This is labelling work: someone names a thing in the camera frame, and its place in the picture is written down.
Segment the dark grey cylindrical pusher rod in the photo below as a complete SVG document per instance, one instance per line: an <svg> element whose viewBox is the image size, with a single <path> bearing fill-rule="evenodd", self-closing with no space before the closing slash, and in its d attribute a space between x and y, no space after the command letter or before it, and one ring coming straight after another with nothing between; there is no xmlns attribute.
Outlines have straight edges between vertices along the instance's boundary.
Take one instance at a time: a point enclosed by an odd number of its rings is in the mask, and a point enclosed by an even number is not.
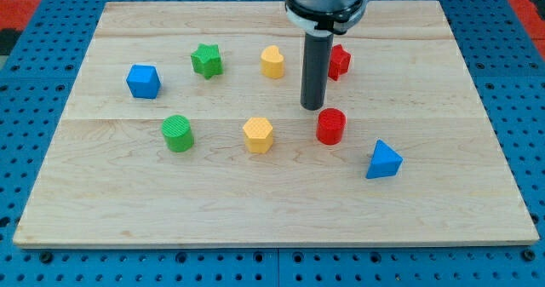
<svg viewBox="0 0 545 287"><path fill-rule="evenodd" d="M301 106L316 111L324 104L333 35L305 35L301 74Z"/></svg>

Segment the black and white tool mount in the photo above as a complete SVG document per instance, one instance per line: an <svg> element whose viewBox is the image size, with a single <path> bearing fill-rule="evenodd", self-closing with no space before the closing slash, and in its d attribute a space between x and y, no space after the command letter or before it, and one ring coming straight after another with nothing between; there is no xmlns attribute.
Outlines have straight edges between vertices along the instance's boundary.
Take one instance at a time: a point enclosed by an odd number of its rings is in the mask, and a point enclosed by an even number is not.
<svg viewBox="0 0 545 287"><path fill-rule="evenodd" d="M363 18L371 0L356 0L342 10L322 12L303 7L296 0L285 0L288 20L313 36L344 35Z"/></svg>

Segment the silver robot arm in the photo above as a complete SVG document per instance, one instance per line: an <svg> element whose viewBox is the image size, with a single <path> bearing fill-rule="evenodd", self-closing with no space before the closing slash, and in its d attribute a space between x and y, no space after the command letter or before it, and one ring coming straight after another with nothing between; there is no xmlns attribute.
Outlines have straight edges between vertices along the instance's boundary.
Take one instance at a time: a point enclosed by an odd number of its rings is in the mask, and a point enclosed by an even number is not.
<svg viewBox="0 0 545 287"><path fill-rule="evenodd" d="M333 39L344 35L364 16L371 0L285 0L288 20L304 32L301 106L316 111L324 105Z"/></svg>

